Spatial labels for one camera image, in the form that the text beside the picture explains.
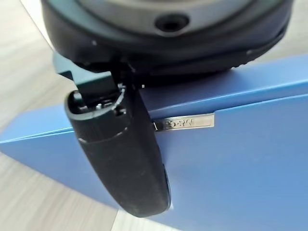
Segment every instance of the silver metal tag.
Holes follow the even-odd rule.
[[[153,126],[155,131],[211,128],[214,126],[214,117],[214,113],[172,117],[155,120]]]

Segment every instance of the wooden floor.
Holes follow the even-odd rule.
[[[0,1],[0,131],[21,112],[60,104],[72,82],[57,76],[39,0]],[[286,38],[256,60],[308,53],[308,1],[296,0]],[[0,231],[174,231],[104,206],[0,153]]]

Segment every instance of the black plastic part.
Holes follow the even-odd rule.
[[[98,75],[74,75],[73,80],[85,104],[92,103],[103,95],[111,95],[118,91],[111,72],[106,71]]]
[[[77,91],[65,111],[98,177],[123,209],[148,217],[170,207],[165,168],[138,91],[121,89],[112,105],[80,113]]]

